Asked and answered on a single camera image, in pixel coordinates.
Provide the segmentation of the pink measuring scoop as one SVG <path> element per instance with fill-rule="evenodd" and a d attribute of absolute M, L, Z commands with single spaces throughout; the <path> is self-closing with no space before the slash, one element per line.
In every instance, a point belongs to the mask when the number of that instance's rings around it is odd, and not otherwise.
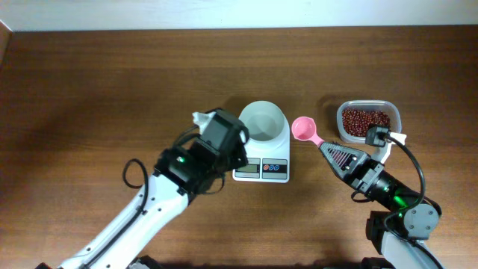
<path fill-rule="evenodd" d="M 314 119 L 310 117 L 298 117 L 291 126 L 292 135 L 296 140 L 309 141 L 320 147 L 324 139 L 318 136 Z"/>

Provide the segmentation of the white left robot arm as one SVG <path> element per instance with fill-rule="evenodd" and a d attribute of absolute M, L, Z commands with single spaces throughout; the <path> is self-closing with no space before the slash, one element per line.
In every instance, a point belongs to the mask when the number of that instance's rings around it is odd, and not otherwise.
<path fill-rule="evenodd" d="M 140 266 L 137 255 L 199 195 L 212 194 L 216 179 L 247 165 L 242 141 L 218 150 L 195 138 L 164 150 L 131 202 L 82 250 L 60 268 L 116 269 Z"/>

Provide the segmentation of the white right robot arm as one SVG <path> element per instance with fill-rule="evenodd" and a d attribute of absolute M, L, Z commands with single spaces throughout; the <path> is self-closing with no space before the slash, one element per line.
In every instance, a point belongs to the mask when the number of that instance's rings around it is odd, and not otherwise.
<path fill-rule="evenodd" d="M 353 189 L 351 199 L 357 203 L 377 202 L 385 211 L 372 211 L 366 224 L 366 236 L 383 256 L 381 265 L 393 268 L 443 268 L 425 241 L 436 228 L 442 210 L 426 197 L 426 180 L 421 166 L 411 151 L 390 137 L 410 158 L 418 172 L 420 190 L 410 187 L 385 171 L 385 165 L 368 153 L 322 143 L 318 149 L 335 176 Z"/>

